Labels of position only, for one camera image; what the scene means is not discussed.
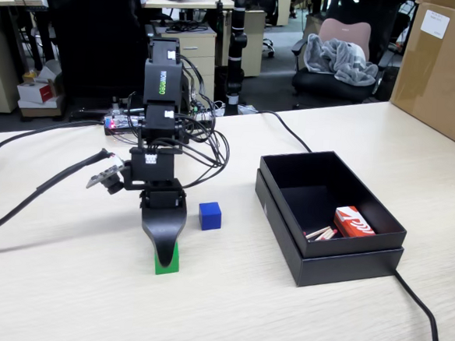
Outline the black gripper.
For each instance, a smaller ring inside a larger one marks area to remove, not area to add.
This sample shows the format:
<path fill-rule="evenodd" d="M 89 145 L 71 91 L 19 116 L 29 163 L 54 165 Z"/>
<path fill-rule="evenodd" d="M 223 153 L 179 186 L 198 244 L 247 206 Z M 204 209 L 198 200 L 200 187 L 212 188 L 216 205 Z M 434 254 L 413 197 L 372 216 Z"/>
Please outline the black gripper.
<path fill-rule="evenodd" d="M 187 220 L 186 193 L 177 178 L 151 181 L 140 194 L 142 226 L 163 268 L 173 263 L 175 245 Z"/>

